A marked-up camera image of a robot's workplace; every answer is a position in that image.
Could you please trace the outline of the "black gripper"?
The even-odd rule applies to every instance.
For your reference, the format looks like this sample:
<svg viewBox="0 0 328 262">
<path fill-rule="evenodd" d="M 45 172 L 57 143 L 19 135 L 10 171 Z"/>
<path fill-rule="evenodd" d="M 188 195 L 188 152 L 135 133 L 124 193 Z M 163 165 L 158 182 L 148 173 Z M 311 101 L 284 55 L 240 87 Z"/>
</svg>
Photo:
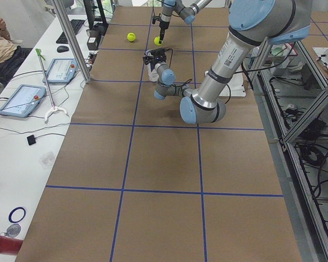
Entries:
<svg viewBox="0 0 328 262">
<path fill-rule="evenodd" d="M 166 61 L 166 54 L 165 53 L 157 53 L 153 56 L 144 55 L 143 56 L 143 63 L 145 65 L 151 64 L 152 66 L 155 66 L 158 63 L 165 62 Z"/>
<path fill-rule="evenodd" d="M 164 37 L 165 37 L 165 29 L 169 28 L 169 22 L 160 20 L 160 35 L 159 35 L 159 44 L 162 44 Z"/>
</svg>

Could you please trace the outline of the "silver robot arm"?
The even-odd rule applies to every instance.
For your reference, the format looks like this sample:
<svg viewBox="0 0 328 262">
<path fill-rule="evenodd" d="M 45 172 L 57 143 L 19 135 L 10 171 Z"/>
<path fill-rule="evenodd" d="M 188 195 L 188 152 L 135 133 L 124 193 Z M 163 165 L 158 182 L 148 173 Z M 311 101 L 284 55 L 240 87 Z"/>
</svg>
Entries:
<svg viewBox="0 0 328 262">
<path fill-rule="evenodd" d="M 214 123 L 226 112 L 219 95 L 232 79 L 248 52 L 264 40 L 285 44 L 309 34 L 312 1 L 233 1 L 229 9 L 229 32 L 216 61 L 197 89 L 174 84 L 175 74 L 166 63 L 166 49 L 147 50 L 143 62 L 158 75 L 154 96 L 179 96 L 180 115 L 188 124 Z"/>
<path fill-rule="evenodd" d="M 210 0 L 201 0 L 195 1 L 189 7 L 186 7 L 182 1 L 164 1 L 162 13 L 159 16 L 153 15 L 152 24 L 155 24 L 155 21 L 159 21 L 160 35 L 158 39 L 158 44 L 162 44 L 165 31 L 169 28 L 171 17 L 173 12 L 175 12 L 186 24 L 191 25 L 196 15 L 208 4 Z"/>
</svg>

